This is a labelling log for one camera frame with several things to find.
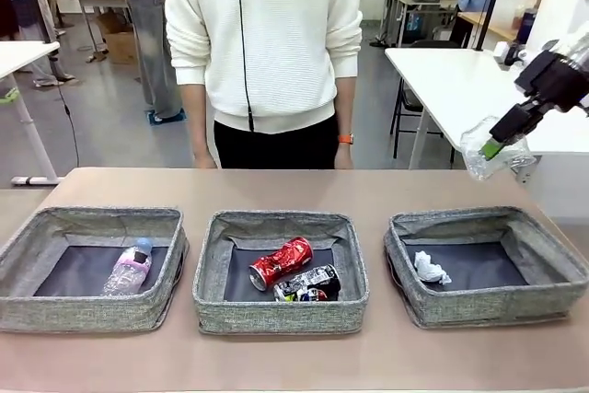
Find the plastic bottle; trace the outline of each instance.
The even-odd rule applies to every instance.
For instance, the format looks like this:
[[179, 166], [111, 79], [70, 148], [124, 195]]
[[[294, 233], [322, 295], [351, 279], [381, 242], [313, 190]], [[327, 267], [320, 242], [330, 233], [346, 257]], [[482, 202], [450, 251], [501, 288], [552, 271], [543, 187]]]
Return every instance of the plastic bottle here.
[[139, 238], [135, 246], [126, 249], [104, 284], [102, 295], [137, 295], [151, 268], [152, 247], [149, 239]]

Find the hand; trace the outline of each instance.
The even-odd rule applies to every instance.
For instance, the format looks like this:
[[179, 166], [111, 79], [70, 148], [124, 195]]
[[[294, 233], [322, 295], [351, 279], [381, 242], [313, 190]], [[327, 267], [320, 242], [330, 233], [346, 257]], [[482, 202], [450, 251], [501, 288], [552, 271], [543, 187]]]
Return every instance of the hand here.
[[350, 145], [340, 143], [338, 153], [335, 155], [334, 166], [336, 169], [353, 169], [352, 154], [350, 152]]
[[213, 160], [210, 152], [201, 156], [194, 157], [194, 167], [197, 169], [217, 169], [217, 164]]

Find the cardboard box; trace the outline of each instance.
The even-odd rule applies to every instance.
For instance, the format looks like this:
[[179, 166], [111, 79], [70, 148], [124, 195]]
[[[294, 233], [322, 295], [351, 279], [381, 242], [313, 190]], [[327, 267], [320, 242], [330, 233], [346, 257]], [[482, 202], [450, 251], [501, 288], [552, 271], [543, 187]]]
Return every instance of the cardboard box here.
[[137, 64], [133, 26], [112, 11], [96, 17], [96, 21], [109, 47], [110, 61], [114, 64]]

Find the gray pants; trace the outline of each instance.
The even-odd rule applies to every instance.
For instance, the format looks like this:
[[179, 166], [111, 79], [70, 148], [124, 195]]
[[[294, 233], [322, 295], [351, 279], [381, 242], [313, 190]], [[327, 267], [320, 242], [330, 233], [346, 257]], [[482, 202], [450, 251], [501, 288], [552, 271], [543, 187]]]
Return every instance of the gray pants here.
[[[49, 5], [47, 4], [47, 0], [37, 0], [39, 2], [40, 11], [43, 14], [43, 19], [45, 20], [45, 27], [47, 32], [49, 32], [49, 38], [51, 41], [55, 41], [55, 29], [53, 25], [53, 18], [52, 12], [49, 9]], [[43, 35], [40, 30], [39, 23], [35, 23], [30, 27], [19, 27], [20, 30], [20, 38], [22, 40], [43, 40]], [[39, 86], [48, 86], [54, 85], [57, 82], [55, 75], [53, 75], [52, 64], [54, 68], [54, 72], [59, 76], [62, 77], [65, 75], [64, 68], [62, 67], [61, 62], [50, 62], [49, 57], [41, 57], [37, 59], [35, 62], [29, 64], [30, 70], [33, 73], [33, 80], [36, 85]]]
[[182, 106], [166, 37], [164, 2], [127, 0], [135, 27], [144, 99], [160, 119], [175, 116]]

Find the orange watch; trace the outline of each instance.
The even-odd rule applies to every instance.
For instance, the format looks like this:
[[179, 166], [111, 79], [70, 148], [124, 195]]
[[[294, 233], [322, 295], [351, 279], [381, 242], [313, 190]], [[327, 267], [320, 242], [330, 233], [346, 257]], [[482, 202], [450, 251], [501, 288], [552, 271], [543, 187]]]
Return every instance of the orange watch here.
[[349, 135], [340, 135], [338, 140], [340, 140], [340, 143], [353, 144], [353, 133]]

